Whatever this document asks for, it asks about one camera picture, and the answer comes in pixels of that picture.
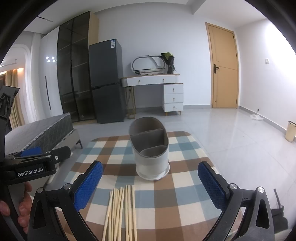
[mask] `metal screw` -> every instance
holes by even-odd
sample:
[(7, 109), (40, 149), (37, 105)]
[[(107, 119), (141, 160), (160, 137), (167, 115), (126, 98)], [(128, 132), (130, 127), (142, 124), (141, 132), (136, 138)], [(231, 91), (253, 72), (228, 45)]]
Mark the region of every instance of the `metal screw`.
[(69, 189), (71, 188), (71, 184), (70, 184), (70, 183), (67, 183), (67, 184), (65, 184), (65, 185), (63, 186), (63, 188), (64, 188), (65, 190), (69, 190)]
[(261, 193), (264, 193), (264, 188), (258, 187), (258, 191), (261, 192)]
[(234, 184), (234, 183), (230, 184), (229, 187), (230, 187), (231, 189), (233, 189), (233, 190), (236, 190), (236, 189), (237, 189), (237, 185)]
[(38, 188), (38, 189), (37, 189), (37, 192), (38, 192), (38, 193), (42, 193), (42, 192), (43, 192), (43, 188)]

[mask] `glass cabinet door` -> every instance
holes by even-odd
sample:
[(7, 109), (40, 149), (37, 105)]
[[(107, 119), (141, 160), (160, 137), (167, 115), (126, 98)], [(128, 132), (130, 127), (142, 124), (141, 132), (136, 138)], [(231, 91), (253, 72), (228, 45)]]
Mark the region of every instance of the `glass cabinet door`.
[(72, 86), (71, 36), (73, 20), (59, 28), (57, 44), (57, 77), (63, 112), (70, 112), (72, 121), (79, 121), (79, 115)]
[(89, 80), (89, 16), (87, 12), (75, 17), (72, 27), (72, 81), (80, 121), (94, 119)]

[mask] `mattress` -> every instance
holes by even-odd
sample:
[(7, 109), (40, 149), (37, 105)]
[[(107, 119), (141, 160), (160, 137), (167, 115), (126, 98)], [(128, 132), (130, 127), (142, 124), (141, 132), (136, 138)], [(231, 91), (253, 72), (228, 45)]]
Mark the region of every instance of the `mattress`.
[(19, 126), (5, 136), (5, 155), (34, 147), (50, 151), (72, 132), (70, 113)]

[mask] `dark glass cabinet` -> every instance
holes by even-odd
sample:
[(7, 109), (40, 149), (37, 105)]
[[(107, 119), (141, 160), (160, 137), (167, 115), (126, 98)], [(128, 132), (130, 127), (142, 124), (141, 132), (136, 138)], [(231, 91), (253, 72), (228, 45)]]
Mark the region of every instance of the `dark glass cabinet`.
[(63, 112), (72, 121), (94, 119), (89, 78), (89, 45), (98, 42), (98, 19), (83, 13), (59, 28), (57, 77)]

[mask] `door frame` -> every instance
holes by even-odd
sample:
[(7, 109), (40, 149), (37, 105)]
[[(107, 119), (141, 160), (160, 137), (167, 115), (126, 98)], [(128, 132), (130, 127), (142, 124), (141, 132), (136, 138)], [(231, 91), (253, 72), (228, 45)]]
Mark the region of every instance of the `door frame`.
[(237, 40), (236, 40), (235, 34), (234, 34), (233, 31), (230, 31), (230, 30), (228, 30), (226, 28), (222, 28), (220, 26), (217, 26), (217, 25), (214, 25), (214, 24), (211, 24), (211, 23), (206, 22), (205, 26), (206, 26), (206, 29), (207, 29), (207, 38), (208, 38), (208, 41), (209, 41), (210, 58), (211, 58), (211, 108), (213, 108), (213, 98), (214, 98), (214, 96), (213, 96), (213, 90), (214, 90), (214, 68), (213, 68), (213, 66), (214, 65), (213, 65), (212, 44), (211, 44), (209, 26), (225, 30), (227, 32), (232, 33), (233, 36), (234, 36), (235, 50), (237, 52), (237, 104), (236, 104), (236, 108), (238, 108), (238, 104), (239, 104), (239, 53), (237, 51)]

